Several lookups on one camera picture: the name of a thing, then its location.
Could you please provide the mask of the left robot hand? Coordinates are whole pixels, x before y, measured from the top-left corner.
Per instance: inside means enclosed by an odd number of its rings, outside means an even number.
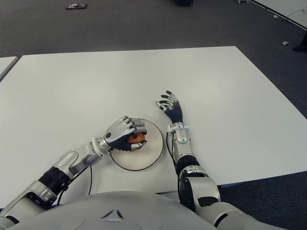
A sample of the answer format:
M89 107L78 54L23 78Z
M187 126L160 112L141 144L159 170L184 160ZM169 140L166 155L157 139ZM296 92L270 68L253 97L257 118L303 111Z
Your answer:
M124 116L107 129L102 140L109 150L133 151L147 144L147 140L139 140L136 143L128 142L130 136L139 133L147 134L144 122L138 118Z

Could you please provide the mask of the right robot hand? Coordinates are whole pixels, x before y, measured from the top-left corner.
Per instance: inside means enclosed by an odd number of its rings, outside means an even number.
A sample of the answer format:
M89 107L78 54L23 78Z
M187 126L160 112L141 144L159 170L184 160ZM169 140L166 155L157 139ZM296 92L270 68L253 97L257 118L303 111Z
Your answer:
M166 94L161 95L162 100L156 101L156 106L174 123L183 123L183 113L177 97L166 90Z

